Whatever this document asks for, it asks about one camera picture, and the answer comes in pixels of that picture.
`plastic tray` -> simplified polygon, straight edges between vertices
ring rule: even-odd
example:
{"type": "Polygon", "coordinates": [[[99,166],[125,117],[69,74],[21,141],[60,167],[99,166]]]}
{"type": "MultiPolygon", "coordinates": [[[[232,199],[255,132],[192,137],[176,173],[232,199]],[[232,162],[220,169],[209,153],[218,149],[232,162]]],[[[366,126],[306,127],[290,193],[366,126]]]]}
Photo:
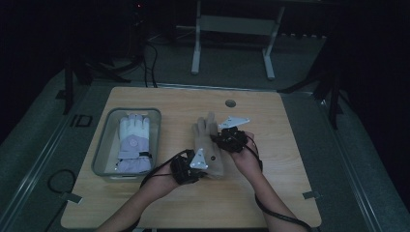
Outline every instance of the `plastic tray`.
{"type": "Polygon", "coordinates": [[[105,120],[92,169],[98,176],[107,181],[137,181],[140,182],[149,171],[143,173],[119,173],[116,170],[118,152],[120,151],[119,125],[120,120],[129,114],[141,114],[150,119],[150,154],[153,169],[158,155],[158,144],[161,130],[161,113],[156,108],[114,108],[105,120]]]}

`tabletop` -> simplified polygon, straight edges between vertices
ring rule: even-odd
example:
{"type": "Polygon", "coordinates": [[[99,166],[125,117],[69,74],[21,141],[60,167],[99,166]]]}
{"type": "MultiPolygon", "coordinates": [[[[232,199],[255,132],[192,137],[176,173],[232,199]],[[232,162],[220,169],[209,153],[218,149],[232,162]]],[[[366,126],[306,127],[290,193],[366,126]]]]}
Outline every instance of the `tabletop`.
{"type": "MultiPolygon", "coordinates": [[[[103,124],[117,107],[155,107],[161,112],[161,134],[157,164],[175,154],[193,149],[191,125],[198,117],[215,112],[221,123],[228,116],[250,118],[239,126],[255,134],[264,175],[280,198],[301,220],[319,226],[321,217],[311,191],[281,97],[275,92],[237,90],[115,87],[85,156],[73,188],[83,197],[80,204],[69,202],[61,223],[67,228],[97,228],[139,189],[139,183],[108,182],[92,171],[103,124]],[[234,101],[234,107],[225,102],[234,101]]],[[[139,223],[144,228],[258,228],[266,227],[254,201],[252,188],[236,169],[231,157],[222,152],[222,179],[202,178],[195,184],[176,188],[150,205],[139,223]]]]}

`forearm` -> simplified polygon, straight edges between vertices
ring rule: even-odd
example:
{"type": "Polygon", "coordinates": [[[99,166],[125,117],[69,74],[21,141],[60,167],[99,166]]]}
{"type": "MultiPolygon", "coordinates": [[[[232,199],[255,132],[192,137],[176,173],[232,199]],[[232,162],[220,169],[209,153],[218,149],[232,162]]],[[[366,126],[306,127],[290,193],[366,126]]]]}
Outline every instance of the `forearm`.
{"type": "Polygon", "coordinates": [[[143,192],[134,194],[117,212],[106,220],[97,231],[122,231],[135,224],[144,210],[152,203],[143,192]]]}
{"type": "MultiPolygon", "coordinates": [[[[261,173],[258,177],[253,177],[249,180],[252,185],[256,197],[260,203],[263,204],[268,210],[287,216],[290,218],[296,218],[295,215],[289,210],[289,208],[279,198],[275,190],[272,188],[268,180],[261,173]]],[[[266,213],[263,213],[269,231],[301,231],[306,232],[303,226],[288,222],[277,217],[272,217],[266,213]]]]}

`white stand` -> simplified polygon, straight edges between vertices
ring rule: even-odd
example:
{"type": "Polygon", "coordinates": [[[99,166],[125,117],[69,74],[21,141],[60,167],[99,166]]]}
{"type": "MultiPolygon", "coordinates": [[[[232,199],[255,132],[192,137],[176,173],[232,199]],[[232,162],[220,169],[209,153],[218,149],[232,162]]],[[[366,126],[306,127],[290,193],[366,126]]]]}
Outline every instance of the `white stand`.
{"type": "Polygon", "coordinates": [[[199,63],[201,56],[201,31],[216,31],[227,33],[241,33],[270,36],[269,44],[262,49],[263,60],[268,79],[275,78],[274,69],[271,61],[271,52],[274,46],[275,38],[278,35],[280,21],[284,13],[284,7],[281,7],[276,20],[225,17],[201,14],[201,0],[196,1],[196,26],[195,26],[195,48],[193,50],[192,74],[199,73],[199,63]]]}

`dark background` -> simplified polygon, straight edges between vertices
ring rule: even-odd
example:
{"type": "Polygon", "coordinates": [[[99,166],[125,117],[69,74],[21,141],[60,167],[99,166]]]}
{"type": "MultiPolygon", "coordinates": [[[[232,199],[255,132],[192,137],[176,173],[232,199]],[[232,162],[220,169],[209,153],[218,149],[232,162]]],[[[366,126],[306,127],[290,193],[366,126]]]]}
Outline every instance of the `dark background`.
{"type": "MultiPolygon", "coordinates": [[[[147,21],[170,39],[175,25],[194,24],[194,1],[149,2],[144,5],[147,21]]],[[[208,10],[232,11],[229,1],[218,2],[208,10]]],[[[324,47],[331,52],[325,58],[319,55],[317,63],[325,69],[329,60],[338,63],[342,89],[410,208],[410,4],[404,0],[354,1],[347,6],[346,1],[284,2],[288,8],[281,33],[328,37],[324,47]]],[[[99,6],[104,4],[113,1],[99,1],[99,6]]],[[[252,4],[229,13],[270,15],[252,4]]],[[[106,31],[96,20],[102,12],[94,1],[6,0],[0,9],[3,141],[49,79],[63,69],[67,38],[81,35],[75,44],[103,44],[106,31]]]]}

